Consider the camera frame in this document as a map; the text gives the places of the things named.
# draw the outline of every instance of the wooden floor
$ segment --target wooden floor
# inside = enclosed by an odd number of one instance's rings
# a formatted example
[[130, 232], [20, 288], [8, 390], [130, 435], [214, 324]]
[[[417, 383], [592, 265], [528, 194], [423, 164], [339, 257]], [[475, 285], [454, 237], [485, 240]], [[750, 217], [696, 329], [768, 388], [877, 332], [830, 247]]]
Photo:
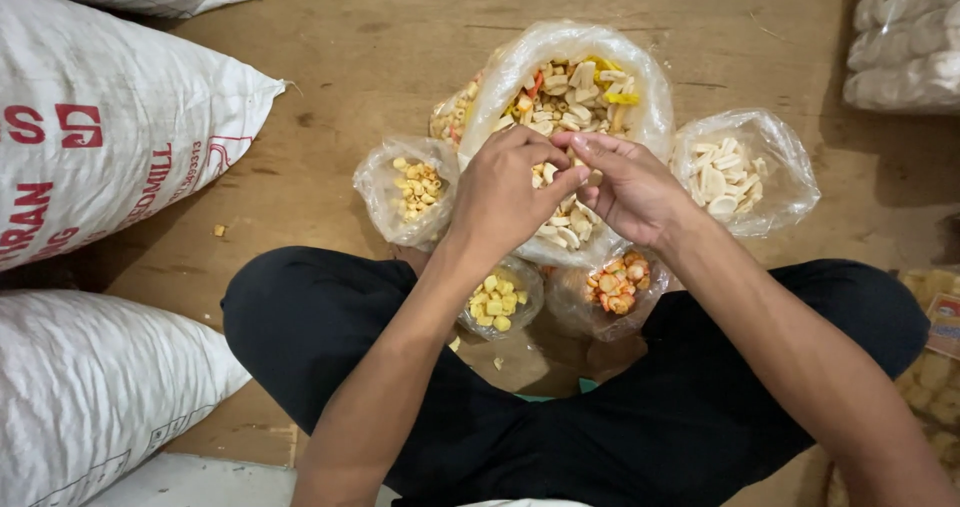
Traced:
[[[238, 268], [285, 244], [384, 257], [351, 177], [383, 136], [426, 133], [499, 45], [540, 20], [612, 25], [660, 61], [677, 124], [764, 107], [802, 139], [822, 200], [800, 225], [750, 242], [769, 267], [845, 257], [879, 267], [938, 258], [935, 226], [956, 212], [960, 125], [881, 117], [839, 104], [854, 0], [262, 0], [186, 22], [152, 22], [294, 81], [248, 154], [220, 180], [153, 218], [76, 253], [87, 288], [220, 329], [219, 299]], [[227, 226], [223, 238], [214, 224]], [[550, 336], [465, 343], [495, 385], [531, 394], [575, 389], [580, 341]], [[494, 357], [504, 359], [494, 368]], [[305, 440], [251, 383], [170, 450], [294, 464]], [[741, 492], [738, 505], [814, 505], [824, 457], [802, 455]]]

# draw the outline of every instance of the green object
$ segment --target green object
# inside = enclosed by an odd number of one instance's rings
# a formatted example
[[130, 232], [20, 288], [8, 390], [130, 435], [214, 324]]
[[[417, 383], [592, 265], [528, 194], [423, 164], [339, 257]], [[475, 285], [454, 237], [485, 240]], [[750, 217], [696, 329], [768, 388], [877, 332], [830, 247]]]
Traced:
[[[597, 388], [597, 382], [595, 382], [593, 379], [587, 379], [587, 378], [581, 377], [579, 381], [580, 381], [581, 394], [585, 392], [590, 392], [591, 390], [594, 390]], [[554, 398], [554, 396], [528, 396], [526, 394], [514, 394], [514, 396], [523, 398], [528, 402], [546, 402], [547, 400], [552, 400]]]

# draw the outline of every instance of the black pants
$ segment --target black pants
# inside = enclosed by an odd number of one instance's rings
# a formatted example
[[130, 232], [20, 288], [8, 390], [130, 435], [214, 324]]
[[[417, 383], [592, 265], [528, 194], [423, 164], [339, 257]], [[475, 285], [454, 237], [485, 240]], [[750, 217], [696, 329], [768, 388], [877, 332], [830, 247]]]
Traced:
[[[876, 268], [822, 260], [771, 273], [891, 377], [927, 339], [913, 296]], [[223, 329], [237, 359], [311, 432], [415, 281], [399, 261], [281, 248], [230, 282]], [[664, 295], [643, 335], [649, 353], [625, 372], [547, 402], [498, 390], [444, 348], [386, 479], [403, 495], [394, 504], [714, 507], [813, 444], [689, 293]]]

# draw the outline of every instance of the person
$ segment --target person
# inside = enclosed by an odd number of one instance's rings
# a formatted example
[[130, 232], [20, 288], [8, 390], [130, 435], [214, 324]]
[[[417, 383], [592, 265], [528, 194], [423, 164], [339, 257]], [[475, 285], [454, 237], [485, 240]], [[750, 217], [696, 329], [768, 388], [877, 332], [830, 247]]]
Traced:
[[[568, 148], [603, 171], [599, 187]], [[559, 171], [535, 190], [542, 162]], [[527, 402], [445, 341], [498, 260], [575, 191], [687, 291], [660, 299], [649, 352], [625, 371]], [[854, 505], [958, 504], [890, 381], [927, 337], [910, 292], [852, 261], [762, 269], [649, 150], [605, 135], [497, 132], [428, 261], [285, 247], [243, 267], [222, 309], [237, 359], [312, 433], [294, 507], [373, 505], [381, 483], [395, 506], [714, 507], [814, 441]]]

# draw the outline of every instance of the hand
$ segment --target hand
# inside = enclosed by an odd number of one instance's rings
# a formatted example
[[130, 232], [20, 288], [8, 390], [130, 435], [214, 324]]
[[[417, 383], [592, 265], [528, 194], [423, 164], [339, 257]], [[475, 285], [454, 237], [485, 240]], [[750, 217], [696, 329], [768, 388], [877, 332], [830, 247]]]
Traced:
[[647, 147], [604, 134], [563, 132], [550, 140], [572, 148], [588, 167], [603, 171], [599, 187], [577, 192], [580, 202], [624, 239], [657, 249], [665, 233], [703, 212]]
[[[558, 171], [537, 190], [531, 169], [542, 162]], [[462, 253], [479, 254], [492, 266], [533, 237], [589, 175], [587, 168], [570, 168], [562, 150], [526, 126], [496, 132], [460, 176], [447, 235], [471, 248]]]

